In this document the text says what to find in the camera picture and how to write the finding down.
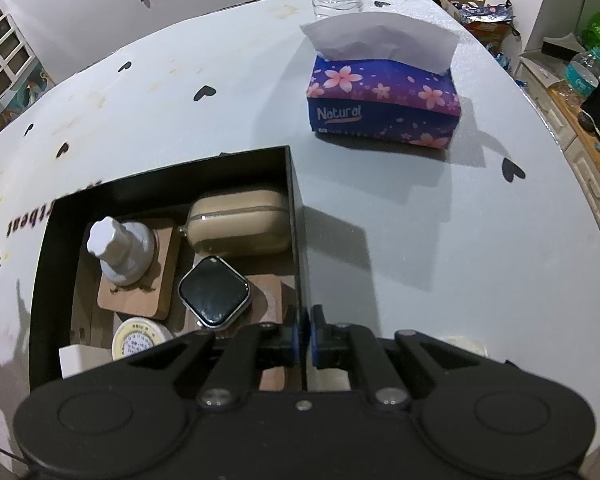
watch face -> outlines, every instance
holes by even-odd
[[[208,256],[181,280],[182,301],[208,328],[220,329],[244,308],[251,295],[249,282],[222,258]]]

round container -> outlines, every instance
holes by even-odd
[[[173,339],[167,327],[144,317],[127,319],[116,330],[111,345],[113,359],[137,354]]]

white bottle cap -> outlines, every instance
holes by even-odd
[[[131,250],[132,240],[116,219],[105,216],[92,227],[87,250],[110,266],[119,264]]]

purple tissue package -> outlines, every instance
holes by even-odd
[[[314,132],[449,146],[461,114],[449,69],[454,33],[388,12],[302,30],[318,51],[306,91]]]

table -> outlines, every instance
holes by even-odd
[[[44,235],[27,225],[6,237],[10,221],[96,182],[282,144],[305,205],[307,298],[330,322],[478,338],[493,358],[581,393],[600,443],[600,232],[576,179],[513,80],[458,23],[430,0],[374,1],[365,9],[460,35],[463,115],[447,156],[312,134],[314,52],[299,30],[314,18],[310,0],[165,28],[59,84],[0,133],[0,446],[15,448],[10,422],[29,389]],[[195,102],[203,85],[217,93]],[[505,156],[525,180],[503,178]]]

